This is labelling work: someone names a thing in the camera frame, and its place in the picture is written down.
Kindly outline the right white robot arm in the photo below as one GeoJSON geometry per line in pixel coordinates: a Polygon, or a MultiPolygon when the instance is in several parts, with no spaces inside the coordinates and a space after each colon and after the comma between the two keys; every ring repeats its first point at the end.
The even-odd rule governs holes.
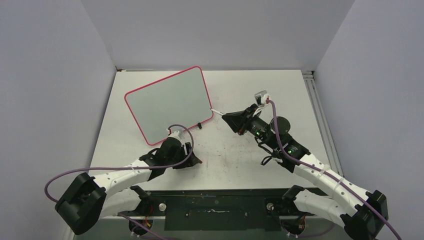
{"type": "Polygon", "coordinates": [[[342,227],[353,240],[376,239],[388,221],[386,196],[353,184],[318,160],[289,134],[291,125],[286,118],[274,114],[265,122],[260,112],[259,106],[252,104],[221,117],[234,133],[252,134],[258,146],[269,152],[269,159],[326,194],[320,196],[294,185],[282,198],[283,209],[289,214],[299,211],[320,216],[342,227]]]}

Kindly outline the pink framed whiteboard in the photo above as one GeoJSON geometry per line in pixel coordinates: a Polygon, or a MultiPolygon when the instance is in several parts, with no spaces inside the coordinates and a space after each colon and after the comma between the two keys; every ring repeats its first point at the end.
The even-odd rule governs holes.
{"type": "Polygon", "coordinates": [[[149,146],[165,140],[169,127],[188,129],[214,116],[202,69],[192,66],[124,95],[124,101],[149,146]]]}

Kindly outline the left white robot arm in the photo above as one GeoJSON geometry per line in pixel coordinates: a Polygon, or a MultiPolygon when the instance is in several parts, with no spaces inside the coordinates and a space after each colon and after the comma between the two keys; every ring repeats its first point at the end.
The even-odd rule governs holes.
{"type": "Polygon", "coordinates": [[[79,174],[55,204],[54,209],[76,235],[91,229],[98,220],[120,212],[144,215],[149,210],[148,194],[139,183],[164,174],[167,168],[185,169],[202,161],[191,142],[168,137],[123,170],[94,176],[79,174]]]}

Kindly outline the white whiteboard marker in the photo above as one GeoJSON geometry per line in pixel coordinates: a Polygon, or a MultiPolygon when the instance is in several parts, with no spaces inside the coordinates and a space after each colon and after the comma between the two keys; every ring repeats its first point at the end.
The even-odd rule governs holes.
{"type": "Polygon", "coordinates": [[[225,113],[223,113],[223,112],[221,112],[221,111],[218,111],[218,110],[216,110],[216,109],[210,108],[210,110],[211,110],[212,112],[214,112],[214,113],[216,113],[216,114],[220,115],[220,116],[225,115],[225,113]]]}

